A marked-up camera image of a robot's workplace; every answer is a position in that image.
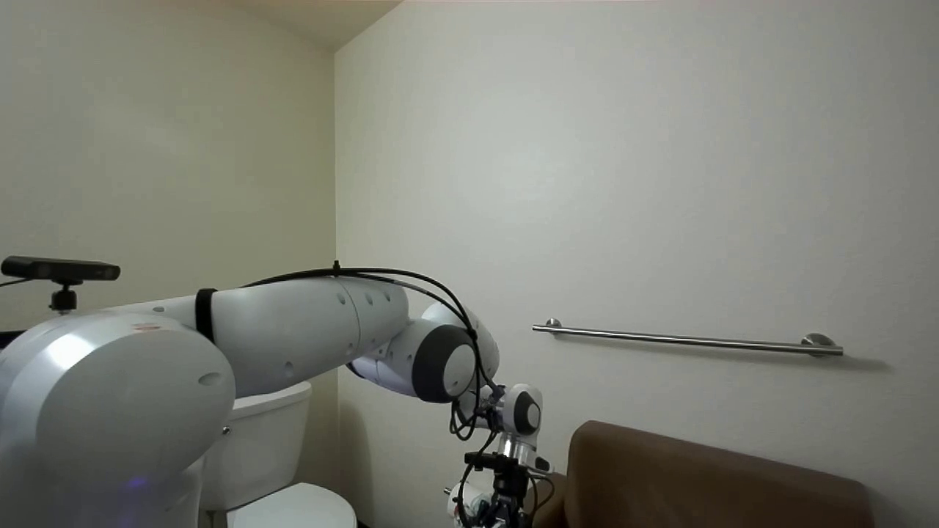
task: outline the beige wall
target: beige wall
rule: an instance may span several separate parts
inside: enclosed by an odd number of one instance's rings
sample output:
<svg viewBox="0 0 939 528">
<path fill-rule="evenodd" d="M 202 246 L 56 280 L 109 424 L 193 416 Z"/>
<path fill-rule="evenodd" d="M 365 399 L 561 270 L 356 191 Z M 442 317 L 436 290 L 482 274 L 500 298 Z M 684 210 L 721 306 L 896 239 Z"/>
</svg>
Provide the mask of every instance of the beige wall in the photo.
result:
<svg viewBox="0 0 939 528">
<path fill-rule="evenodd" d="M 84 308 L 329 265 L 331 210 L 325 51 L 221 0 L 0 3 L 0 257 L 120 265 Z M 48 295 L 7 287 L 0 330 Z M 329 447 L 334 375 L 315 416 Z"/>
<path fill-rule="evenodd" d="M 426 270 L 582 421 L 859 478 L 939 525 L 939 12 L 925 0 L 406 3 L 337 53 L 337 257 Z M 570 345 L 582 326 L 849 361 Z M 345 490 L 445 525 L 445 412 L 340 375 Z"/>
</svg>

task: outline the toilet tank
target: toilet tank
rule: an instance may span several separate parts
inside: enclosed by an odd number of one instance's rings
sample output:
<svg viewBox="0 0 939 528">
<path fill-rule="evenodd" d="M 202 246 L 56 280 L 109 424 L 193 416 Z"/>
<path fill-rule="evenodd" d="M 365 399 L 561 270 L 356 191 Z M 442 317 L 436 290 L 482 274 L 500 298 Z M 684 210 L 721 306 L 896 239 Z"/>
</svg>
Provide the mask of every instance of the toilet tank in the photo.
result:
<svg viewBox="0 0 939 528">
<path fill-rule="evenodd" d="M 202 510 L 231 510 L 293 485 L 312 384 L 235 399 L 202 462 Z"/>
</svg>

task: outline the toilet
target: toilet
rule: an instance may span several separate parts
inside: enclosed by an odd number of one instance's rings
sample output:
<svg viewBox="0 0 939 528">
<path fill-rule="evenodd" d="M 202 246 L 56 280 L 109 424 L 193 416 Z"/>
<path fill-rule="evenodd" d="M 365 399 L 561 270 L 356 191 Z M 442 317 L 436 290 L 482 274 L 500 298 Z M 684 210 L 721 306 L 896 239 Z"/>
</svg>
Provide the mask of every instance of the toilet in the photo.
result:
<svg viewBox="0 0 939 528">
<path fill-rule="evenodd" d="M 222 437 L 202 462 L 202 510 L 230 528 L 356 528 L 337 494 L 293 482 L 312 384 L 235 399 Z"/>
</svg>

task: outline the metal grab bar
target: metal grab bar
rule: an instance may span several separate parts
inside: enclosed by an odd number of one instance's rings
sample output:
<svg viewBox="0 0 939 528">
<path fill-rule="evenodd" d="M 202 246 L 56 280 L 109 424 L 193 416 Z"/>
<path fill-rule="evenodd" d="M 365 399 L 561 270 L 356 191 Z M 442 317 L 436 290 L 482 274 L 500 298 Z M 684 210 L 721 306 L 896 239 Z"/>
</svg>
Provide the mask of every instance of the metal grab bar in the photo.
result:
<svg viewBox="0 0 939 528">
<path fill-rule="evenodd" d="M 843 359 L 846 349 L 837 348 L 827 334 L 808 334 L 800 345 L 778 340 L 731 340 L 731 339 L 689 339 L 689 334 L 649 334 L 649 333 L 610 333 L 610 330 L 579 330 L 548 321 L 533 326 L 555 339 L 596 339 L 596 340 L 630 340 L 630 345 L 665 345 L 665 348 L 711 348 L 711 349 L 752 349 L 752 352 L 778 352 L 778 356 L 812 356 L 812 359 Z"/>
</svg>

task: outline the robotic arm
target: robotic arm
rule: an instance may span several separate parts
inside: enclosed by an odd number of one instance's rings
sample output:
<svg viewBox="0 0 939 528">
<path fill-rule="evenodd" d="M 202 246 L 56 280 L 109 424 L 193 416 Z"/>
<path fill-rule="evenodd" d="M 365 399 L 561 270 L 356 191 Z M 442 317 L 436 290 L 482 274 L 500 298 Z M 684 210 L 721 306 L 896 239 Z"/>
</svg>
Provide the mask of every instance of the robotic arm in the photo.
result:
<svg viewBox="0 0 939 528">
<path fill-rule="evenodd" d="M 387 392 L 448 403 L 456 433 L 500 434 L 500 456 L 466 456 L 497 472 L 497 494 L 473 515 L 457 494 L 456 510 L 463 525 L 524 525 L 541 394 L 492 384 L 500 349 L 457 302 L 436 298 L 407 321 L 407 284 L 334 268 L 32 326 L 0 356 L 4 521 L 188 528 L 174 510 L 196 497 L 193 463 L 231 399 L 348 365 Z"/>
</svg>

